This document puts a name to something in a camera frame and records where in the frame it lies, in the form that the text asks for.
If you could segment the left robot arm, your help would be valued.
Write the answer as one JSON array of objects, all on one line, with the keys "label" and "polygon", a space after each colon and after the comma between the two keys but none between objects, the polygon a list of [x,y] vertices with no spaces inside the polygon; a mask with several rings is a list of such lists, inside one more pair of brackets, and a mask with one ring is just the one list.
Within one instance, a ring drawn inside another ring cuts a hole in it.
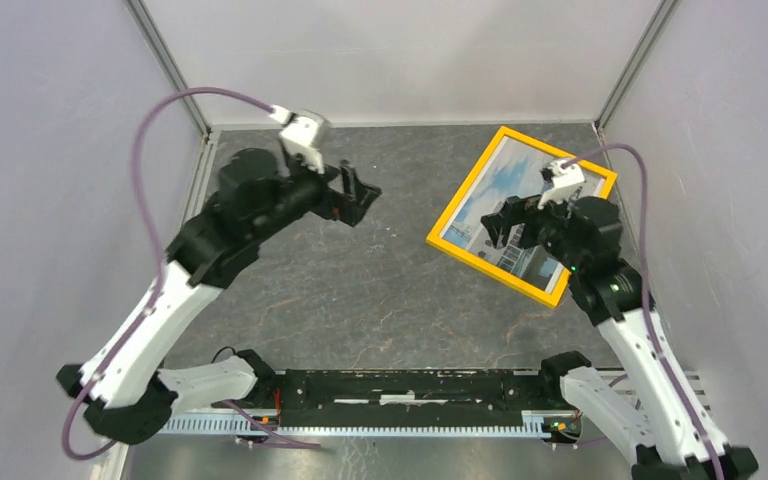
[{"label": "left robot arm", "polygon": [[262,407],[276,389],[274,370],[242,350],[207,365],[170,370],[162,363],[190,323],[259,257],[261,245],[307,214],[357,225],[381,189],[347,161],[323,172],[300,156],[260,148],[237,152],[218,188],[166,248],[161,276],[108,343],[58,383],[84,407],[98,435],[136,445],[179,414],[222,401]]}]

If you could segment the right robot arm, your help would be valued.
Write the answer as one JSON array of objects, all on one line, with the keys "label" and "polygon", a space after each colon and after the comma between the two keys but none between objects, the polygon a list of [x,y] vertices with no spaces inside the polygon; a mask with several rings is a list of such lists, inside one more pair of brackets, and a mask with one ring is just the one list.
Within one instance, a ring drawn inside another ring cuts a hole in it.
[{"label": "right robot arm", "polygon": [[635,479],[748,479],[759,469],[733,445],[681,371],[645,278],[621,257],[618,207],[598,197],[550,202],[510,197],[481,219],[490,241],[539,246],[570,273],[576,305],[608,342],[642,407],[635,409],[579,353],[542,361],[537,392],[551,408],[582,411],[623,454]]}]

